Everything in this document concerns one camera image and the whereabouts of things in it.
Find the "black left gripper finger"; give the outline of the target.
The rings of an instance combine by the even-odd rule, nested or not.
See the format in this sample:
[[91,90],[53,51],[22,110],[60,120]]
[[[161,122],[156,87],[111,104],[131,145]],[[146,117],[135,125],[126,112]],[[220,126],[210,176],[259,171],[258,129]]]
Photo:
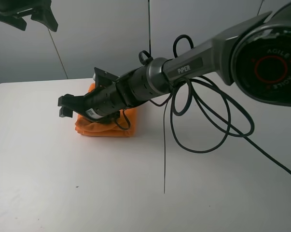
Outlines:
[[31,15],[31,20],[39,22],[49,30],[57,32],[58,23],[53,15],[51,8],[36,8],[35,13]]
[[4,16],[0,15],[0,22],[15,27],[19,30],[25,31],[27,27],[27,23],[22,18],[16,18],[14,16]]

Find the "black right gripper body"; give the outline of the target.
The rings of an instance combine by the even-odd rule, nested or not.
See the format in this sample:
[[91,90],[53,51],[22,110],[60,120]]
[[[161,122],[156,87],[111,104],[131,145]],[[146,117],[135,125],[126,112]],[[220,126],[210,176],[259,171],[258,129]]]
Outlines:
[[90,121],[115,121],[121,116],[121,110],[128,107],[128,92],[112,84],[98,87],[93,91],[76,96],[73,111]]

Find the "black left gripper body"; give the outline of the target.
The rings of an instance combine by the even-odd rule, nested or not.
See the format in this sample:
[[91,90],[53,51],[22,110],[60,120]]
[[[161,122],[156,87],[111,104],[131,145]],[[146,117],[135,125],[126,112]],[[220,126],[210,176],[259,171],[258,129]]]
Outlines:
[[23,18],[34,15],[38,18],[51,18],[50,0],[0,0],[0,15]]

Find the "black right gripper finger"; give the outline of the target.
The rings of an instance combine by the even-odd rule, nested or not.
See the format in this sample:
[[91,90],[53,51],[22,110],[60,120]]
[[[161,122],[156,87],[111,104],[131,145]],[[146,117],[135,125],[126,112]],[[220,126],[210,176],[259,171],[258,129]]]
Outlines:
[[59,107],[67,107],[69,109],[83,108],[84,96],[74,96],[65,94],[58,98]]
[[67,107],[61,107],[59,110],[59,117],[64,118],[64,117],[73,117],[73,111]]

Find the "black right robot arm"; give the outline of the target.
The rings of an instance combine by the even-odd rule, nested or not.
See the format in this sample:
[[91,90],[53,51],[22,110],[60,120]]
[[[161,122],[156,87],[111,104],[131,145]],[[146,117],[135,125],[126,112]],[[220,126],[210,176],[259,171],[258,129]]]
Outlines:
[[120,77],[95,69],[95,89],[58,99],[61,117],[78,113],[90,121],[118,116],[166,95],[182,79],[216,72],[226,85],[236,83],[249,97],[291,106],[291,2],[237,24],[174,58],[141,60]]

